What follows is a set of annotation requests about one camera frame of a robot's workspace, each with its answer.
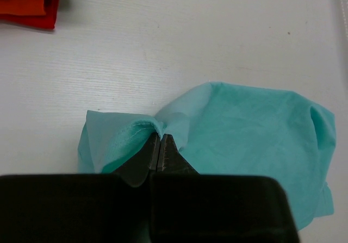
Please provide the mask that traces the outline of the teal t shirt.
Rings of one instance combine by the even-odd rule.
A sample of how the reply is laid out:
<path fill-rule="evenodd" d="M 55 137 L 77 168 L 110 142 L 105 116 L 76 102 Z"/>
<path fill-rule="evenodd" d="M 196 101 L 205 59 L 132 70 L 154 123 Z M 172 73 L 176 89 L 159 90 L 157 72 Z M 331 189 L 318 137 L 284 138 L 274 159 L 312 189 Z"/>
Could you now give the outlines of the teal t shirt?
<path fill-rule="evenodd" d="M 293 91 L 209 82 L 154 116 L 88 111 L 78 171 L 116 170 L 152 133 L 172 135 L 180 154 L 201 174 L 276 179 L 298 229 L 334 212 L 326 183 L 336 146 L 334 114 Z"/>

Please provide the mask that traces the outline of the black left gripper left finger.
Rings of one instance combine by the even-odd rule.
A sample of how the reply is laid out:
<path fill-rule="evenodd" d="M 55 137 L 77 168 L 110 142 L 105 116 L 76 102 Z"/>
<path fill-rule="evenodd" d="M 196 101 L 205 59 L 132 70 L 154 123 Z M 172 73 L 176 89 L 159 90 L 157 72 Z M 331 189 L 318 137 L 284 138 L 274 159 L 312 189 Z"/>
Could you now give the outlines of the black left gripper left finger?
<path fill-rule="evenodd" d="M 1 177 L 1 242 L 149 242 L 148 177 L 160 139 L 110 174 Z"/>

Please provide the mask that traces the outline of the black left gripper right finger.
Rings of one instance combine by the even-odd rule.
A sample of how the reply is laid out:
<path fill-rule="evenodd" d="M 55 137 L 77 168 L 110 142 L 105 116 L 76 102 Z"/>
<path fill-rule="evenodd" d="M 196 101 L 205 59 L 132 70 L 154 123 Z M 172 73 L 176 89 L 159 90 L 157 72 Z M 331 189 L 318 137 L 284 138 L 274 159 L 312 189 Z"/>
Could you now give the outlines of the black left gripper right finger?
<path fill-rule="evenodd" d="M 199 174 L 173 137 L 150 176 L 152 242 L 299 242 L 285 191 L 266 176 Z"/>

